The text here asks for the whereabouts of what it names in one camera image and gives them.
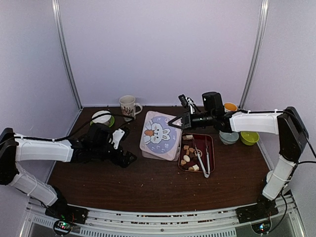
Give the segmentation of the lilac bunny tin lid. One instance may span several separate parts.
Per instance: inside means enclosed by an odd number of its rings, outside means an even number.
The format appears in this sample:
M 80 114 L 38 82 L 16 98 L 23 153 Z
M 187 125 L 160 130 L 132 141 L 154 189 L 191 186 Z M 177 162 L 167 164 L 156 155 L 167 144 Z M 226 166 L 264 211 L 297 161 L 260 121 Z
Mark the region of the lilac bunny tin lid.
M 168 125 L 175 116 L 148 111 L 145 116 L 139 148 L 144 152 L 173 158 L 180 152 L 182 130 Z

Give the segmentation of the red chocolate tray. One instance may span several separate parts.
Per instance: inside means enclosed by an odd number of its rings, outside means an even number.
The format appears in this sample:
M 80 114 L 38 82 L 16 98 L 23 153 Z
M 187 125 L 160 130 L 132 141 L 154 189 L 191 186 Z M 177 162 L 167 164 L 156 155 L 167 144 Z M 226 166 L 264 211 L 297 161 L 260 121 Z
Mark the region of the red chocolate tray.
M 184 133 L 178 167 L 185 172 L 209 176 L 215 169 L 213 138 L 206 134 Z

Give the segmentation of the white metal tongs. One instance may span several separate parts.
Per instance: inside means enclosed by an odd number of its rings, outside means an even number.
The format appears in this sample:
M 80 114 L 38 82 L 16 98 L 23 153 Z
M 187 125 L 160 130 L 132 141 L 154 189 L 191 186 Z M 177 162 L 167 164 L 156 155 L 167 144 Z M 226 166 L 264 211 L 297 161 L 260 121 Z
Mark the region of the white metal tongs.
M 209 178 L 211 170 L 207 139 L 204 140 L 204 145 L 202 145 L 202 148 L 198 149 L 196 139 L 193 138 L 193 148 L 195 150 L 200 167 L 202 168 L 204 177 Z

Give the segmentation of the lilac tin box with dividers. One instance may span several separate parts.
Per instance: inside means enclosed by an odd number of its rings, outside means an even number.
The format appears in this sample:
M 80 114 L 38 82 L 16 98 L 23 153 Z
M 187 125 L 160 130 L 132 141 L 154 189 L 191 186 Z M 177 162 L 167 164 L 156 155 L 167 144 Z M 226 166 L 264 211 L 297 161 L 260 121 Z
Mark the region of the lilac tin box with dividers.
M 142 151 L 142 156 L 145 158 L 151 158 L 151 159 L 157 159 L 157 160 L 165 160 L 165 161 L 177 161 L 179 156 L 180 156 L 180 152 L 177 152 L 176 155 L 171 158 L 171 159 L 166 159 L 166 158 L 162 158 L 147 152 Z

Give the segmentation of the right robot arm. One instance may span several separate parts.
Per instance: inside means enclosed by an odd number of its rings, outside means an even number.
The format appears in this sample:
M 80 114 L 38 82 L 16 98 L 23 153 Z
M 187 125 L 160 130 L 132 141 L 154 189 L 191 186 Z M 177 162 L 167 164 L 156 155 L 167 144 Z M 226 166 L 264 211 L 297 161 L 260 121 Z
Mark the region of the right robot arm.
M 179 95 L 179 100 L 187 111 L 169 121 L 172 127 L 186 130 L 212 126 L 226 133 L 257 132 L 278 142 L 278 158 L 253 207 L 256 217 L 265 217 L 272 210 L 272 203 L 291 181 L 305 147 L 311 146 L 309 133 L 296 108 L 226 112 L 221 94 L 215 91 L 202 94 L 203 111 L 185 95 Z

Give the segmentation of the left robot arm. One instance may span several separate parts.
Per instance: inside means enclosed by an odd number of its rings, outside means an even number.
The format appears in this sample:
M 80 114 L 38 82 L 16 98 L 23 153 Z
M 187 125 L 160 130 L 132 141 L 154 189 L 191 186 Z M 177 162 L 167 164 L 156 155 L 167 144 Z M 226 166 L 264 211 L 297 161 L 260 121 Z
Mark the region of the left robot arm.
M 87 133 L 80 139 L 68 135 L 63 138 L 38 138 L 17 134 L 12 128 L 5 128 L 0 135 L 0 183 L 10 185 L 32 198 L 37 199 L 60 219 L 71 215 L 71 208 L 61 192 L 38 180 L 23 169 L 19 162 L 48 160 L 69 163 L 85 163 L 93 159 L 110 160 L 122 168 L 128 167 L 137 157 L 124 152 L 120 143 L 129 135 L 124 125 L 114 130 L 108 125 L 96 122 L 102 112 L 85 122 Z

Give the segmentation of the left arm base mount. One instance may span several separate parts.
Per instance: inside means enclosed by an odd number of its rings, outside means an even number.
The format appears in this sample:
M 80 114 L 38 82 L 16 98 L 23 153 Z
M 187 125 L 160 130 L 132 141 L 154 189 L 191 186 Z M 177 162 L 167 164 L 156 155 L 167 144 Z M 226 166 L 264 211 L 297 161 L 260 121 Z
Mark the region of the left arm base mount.
M 79 224 L 85 224 L 88 210 L 86 208 L 68 206 L 66 212 L 60 213 L 51 207 L 45 208 L 45 215 L 55 218 L 53 223 L 53 231 L 59 236 L 68 235 L 72 230 L 77 228 Z

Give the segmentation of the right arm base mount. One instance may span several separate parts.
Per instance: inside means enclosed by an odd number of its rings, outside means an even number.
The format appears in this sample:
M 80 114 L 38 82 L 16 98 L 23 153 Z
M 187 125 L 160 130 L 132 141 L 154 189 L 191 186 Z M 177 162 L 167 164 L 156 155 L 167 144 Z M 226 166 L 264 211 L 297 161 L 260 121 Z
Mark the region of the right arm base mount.
M 236 209 L 236 215 L 240 224 L 248 223 L 254 233 L 265 235 L 272 229 L 271 217 L 279 213 L 276 207 L 259 208 L 257 204 L 239 207 Z

